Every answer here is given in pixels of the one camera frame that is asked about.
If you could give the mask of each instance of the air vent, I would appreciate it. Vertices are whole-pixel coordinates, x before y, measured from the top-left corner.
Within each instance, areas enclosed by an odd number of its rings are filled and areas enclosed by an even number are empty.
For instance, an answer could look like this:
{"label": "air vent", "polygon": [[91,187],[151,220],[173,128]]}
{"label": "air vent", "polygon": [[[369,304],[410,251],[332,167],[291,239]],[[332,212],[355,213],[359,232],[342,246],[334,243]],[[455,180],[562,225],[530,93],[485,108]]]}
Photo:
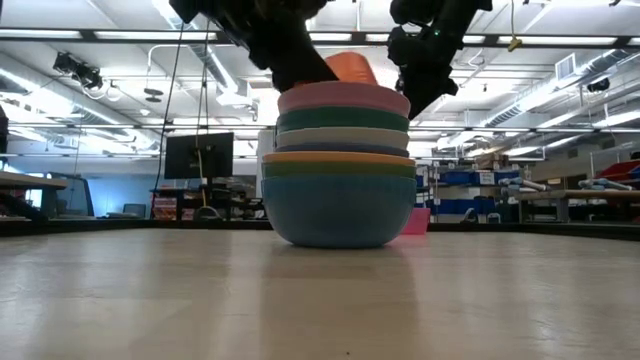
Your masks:
{"label": "air vent", "polygon": [[571,149],[571,150],[567,151],[567,157],[569,159],[577,158],[578,157],[578,148]]}
{"label": "air vent", "polygon": [[556,80],[562,81],[576,72],[576,54],[573,53],[556,63]]}
{"label": "air vent", "polygon": [[600,148],[602,150],[611,149],[616,147],[616,139],[605,140],[602,144],[600,144]]}

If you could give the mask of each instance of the blue bowl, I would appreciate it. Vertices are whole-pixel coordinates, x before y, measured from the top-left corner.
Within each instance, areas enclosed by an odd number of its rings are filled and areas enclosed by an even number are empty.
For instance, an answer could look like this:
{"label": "blue bowl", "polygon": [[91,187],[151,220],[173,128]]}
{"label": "blue bowl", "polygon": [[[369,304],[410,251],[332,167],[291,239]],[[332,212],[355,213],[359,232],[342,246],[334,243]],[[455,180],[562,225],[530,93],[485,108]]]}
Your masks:
{"label": "blue bowl", "polygon": [[274,230],[294,245],[363,249],[385,245],[404,229],[416,181],[385,175],[295,175],[262,181]]}
{"label": "blue bowl", "polygon": [[292,151],[342,151],[409,157],[409,152],[406,150],[397,149],[390,146],[356,143],[308,143],[301,145],[280,146],[276,148],[276,152]]}

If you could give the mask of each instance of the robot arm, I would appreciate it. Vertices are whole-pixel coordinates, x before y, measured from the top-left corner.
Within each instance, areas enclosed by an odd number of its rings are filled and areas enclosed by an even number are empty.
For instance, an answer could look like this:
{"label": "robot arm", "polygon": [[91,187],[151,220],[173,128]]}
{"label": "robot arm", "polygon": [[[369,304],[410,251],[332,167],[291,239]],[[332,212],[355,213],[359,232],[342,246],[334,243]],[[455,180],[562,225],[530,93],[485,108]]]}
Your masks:
{"label": "robot arm", "polygon": [[[332,0],[170,0],[190,22],[202,13],[260,69],[271,69],[274,87],[284,92],[297,83],[338,80],[315,51],[305,20]],[[450,63],[462,49],[465,32],[478,10],[491,11],[491,0],[393,0],[391,15],[403,25],[422,27],[408,35],[402,27],[389,37],[389,58],[400,68],[396,90],[411,101],[413,119],[443,94],[458,87],[449,78]]]}

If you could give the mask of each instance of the table surface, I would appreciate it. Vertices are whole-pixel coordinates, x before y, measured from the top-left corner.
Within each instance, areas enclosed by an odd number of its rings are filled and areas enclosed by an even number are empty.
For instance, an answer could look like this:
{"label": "table surface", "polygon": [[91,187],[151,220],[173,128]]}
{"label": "table surface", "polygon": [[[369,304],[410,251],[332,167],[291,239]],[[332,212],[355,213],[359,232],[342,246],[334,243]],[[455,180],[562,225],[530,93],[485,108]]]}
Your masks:
{"label": "table surface", "polygon": [[52,187],[56,189],[64,189],[68,186],[67,180],[63,179],[47,179],[24,174],[14,174],[6,171],[0,171],[0,187],[23,187],[23,188],[41,188]]}
{"label": "table surface", "polygon": [[640,358],[640,242],[105,231],[2,239],[0,274],[3,359]]}
{"label": "table surface", "polygon": [[516,200],[549,199],[621,199],[640,200],[640,191],[596,191],[596,190],[553,190],[521,193],[513,196]]}

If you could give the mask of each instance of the orange bowl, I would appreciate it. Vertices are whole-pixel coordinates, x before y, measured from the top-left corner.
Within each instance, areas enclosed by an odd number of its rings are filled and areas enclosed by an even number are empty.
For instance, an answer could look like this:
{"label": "orange bowl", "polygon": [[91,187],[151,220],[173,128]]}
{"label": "orange bowl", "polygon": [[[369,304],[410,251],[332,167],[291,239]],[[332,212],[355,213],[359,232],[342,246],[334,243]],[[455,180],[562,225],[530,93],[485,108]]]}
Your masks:
{"label": "orange bowl", "polygon": [[401,156],[349,153],[338,151],[294,151],[287,153],[267,154],[263,157],[265,163],[276,162],[359,162],[369,164],[393,164],[415,166],[414,160]]}

